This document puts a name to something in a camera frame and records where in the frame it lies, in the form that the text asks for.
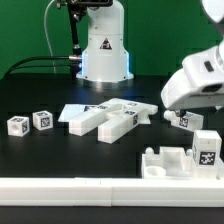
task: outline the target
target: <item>black cable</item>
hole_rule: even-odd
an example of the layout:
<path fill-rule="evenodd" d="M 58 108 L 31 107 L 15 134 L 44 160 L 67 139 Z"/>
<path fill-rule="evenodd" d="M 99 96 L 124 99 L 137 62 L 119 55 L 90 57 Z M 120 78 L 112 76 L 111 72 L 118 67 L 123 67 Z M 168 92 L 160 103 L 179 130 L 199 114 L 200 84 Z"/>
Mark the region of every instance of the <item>black cable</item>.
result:
<path fill-rule="evenodd" d="M 22 64 L 25 64 L 27 62 L 31 62 L 31 61 L 57 61 L 57 60 L 68 60 L 68 59 L 69 59 L 68 56 L 58 56 L 58 57 L 43 56 L 43 57 L 26 58 L 24 60 L 21 60 L 21 61 L 17 62 L 13 66 L 11 66 L 11 68 L 4 74 L 4 77 L 7 78 L 10 75 L 10 73 L 13 70 L 15 70 L 15 68 L 17 68 L 18 66 L 20 66 Z"/>
<path fill-rule="evenodd" d="M 19 70 L 19 69 L 27 69 L 27 68 L 53 68 L 53 67 L 69 67 L 69 65 L 31 65 L 31 66 L 19 66 L 19 67 L 16 67 L 16 68 L 11 69 L 11 73 L 13 71 Z"/>

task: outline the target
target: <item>black table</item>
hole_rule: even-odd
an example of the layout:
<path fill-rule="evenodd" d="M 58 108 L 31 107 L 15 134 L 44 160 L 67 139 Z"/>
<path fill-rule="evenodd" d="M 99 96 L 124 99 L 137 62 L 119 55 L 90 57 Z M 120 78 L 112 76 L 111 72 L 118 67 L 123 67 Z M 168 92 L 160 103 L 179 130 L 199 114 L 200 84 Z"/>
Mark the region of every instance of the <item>black table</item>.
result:
<path fill-rule="evenodd" d="M 68 75 L 16 74 L 0 81 L 0 177 L 141 178 L 141 155 L 147 147 L 191 148 L 193 133 L 171 127 L 163 119 L 160 92 L 166 77 L 137 76 L 132 87 L 99 90 L 78 86 Z M 57 122 L 65 104 L 97 105 L 112 98 L 159 106 L 151 125 L 139 125 L 114 144 L 97 141 L 97 129 L 83 137 L 70 135 Z M 47 110 L 54 128 L 32 127 L 32 113 Z M 191 110 L 205 116 L 204 129 L 224 137 L 224 112 Z M 28 116 L 29 134 L 8 136 L 7 120 Z M 223 208 L 53 208 L 0 207 L 0 223 L 222 223 Z"/>

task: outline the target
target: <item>white structure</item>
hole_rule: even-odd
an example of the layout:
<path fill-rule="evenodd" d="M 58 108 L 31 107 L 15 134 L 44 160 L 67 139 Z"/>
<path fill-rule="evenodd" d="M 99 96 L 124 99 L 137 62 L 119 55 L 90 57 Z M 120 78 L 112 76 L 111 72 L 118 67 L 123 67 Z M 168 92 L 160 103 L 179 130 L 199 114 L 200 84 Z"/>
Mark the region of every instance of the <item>white structure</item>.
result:
<path fill-rule="evenodd" d="M 52 128 L 52 114 L 46 110 L 33 113 L 33 126 L 40 131 Z"/>
<path fill-rule="evenodd" d="M 183 148 L 160 147 L 154 154 L 149 148 L 142 156 L 142 177 L 176 178 L 179 180 L 224 178 L 224 163 L 220 159 L 222 139 L 216 131 L 197 130 L 194 133 L 192 150 L 185 154 Z"/>
<path fill-rule="evenodd" d="M 113 143 L 138 124 L 150 124 L 158 107 L 134 101 L 111 99 L 69 121 L 69 133 L 83 136 L 98 127 L 98 140 Z"/>
<path fill-rule="evenodd" d="M 28 117 L 14 116 L 7 121 L 8 135 L 23 137 L 30 131 Z"/>
<path fill-rule="evenodd" d="M 129 54 L 123 46 L 122 4 L 114 0 L 110 7 L 88 9 L 88 15 L 88 47 L 83 51 L 78 82 L 97 88 L 128 85 L 133 75 L 129 73 Z"/>

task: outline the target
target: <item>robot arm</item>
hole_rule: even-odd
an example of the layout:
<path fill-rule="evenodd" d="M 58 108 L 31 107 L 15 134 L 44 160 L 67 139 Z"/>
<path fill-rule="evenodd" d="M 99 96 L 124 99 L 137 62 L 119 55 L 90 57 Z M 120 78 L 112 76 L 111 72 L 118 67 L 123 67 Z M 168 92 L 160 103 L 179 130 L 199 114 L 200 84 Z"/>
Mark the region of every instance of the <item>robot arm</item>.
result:
<path fill-rule="evenodd" d="M 224 1 L 201 0 L 219 32 L 224 35 Z M 183 60 L 183 68 L 168 81 L 161 96 L 169 110 L 224 105 L 224 41 Z"/>
<path fill-rule="evenodd" d="M 82 50 L 79 46 L 79 38 L 77 32 L 77 23 L 79 23 L 87 14 L 87 8 L 97 10 L 100 7 L 106 8 L 113 5 L 114 0 L 57 0 L 57 8 L 61 9 L 62 6 L 67 6 L 71 34 L 73 42 L 73 55 L 69 56 L 70 72 L 72 76 L 80 71 L 82 66 Z"/>
<path fill-rule="evenodd" d="M 224 1 L 201 0 L 202 7 L 216 29 L 224 35 Z"/>

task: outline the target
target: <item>block with printed pattern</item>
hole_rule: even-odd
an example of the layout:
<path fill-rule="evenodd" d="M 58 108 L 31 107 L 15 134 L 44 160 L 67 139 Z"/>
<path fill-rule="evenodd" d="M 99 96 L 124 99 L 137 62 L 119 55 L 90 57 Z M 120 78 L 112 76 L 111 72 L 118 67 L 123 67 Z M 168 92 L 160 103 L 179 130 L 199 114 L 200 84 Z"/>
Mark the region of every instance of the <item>block with printed pattern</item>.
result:
<path fill-rule="evenodd" d="M 48 111 L 33 113 L 33 126 L 38 130 L 53 128 L 53 116 Z"/>
<path fill-rule="evenodd" d="M 23 137 L 30 131 L 28 117 L 14 116 L 7 121 L 8 135 Z"/>
<path fill-rule="evenodd" d="M 219 159 L 221 144 L 222 139 L 216 131 L 195 131 L 192 150 L 196 166 L 215 166 Z"/>

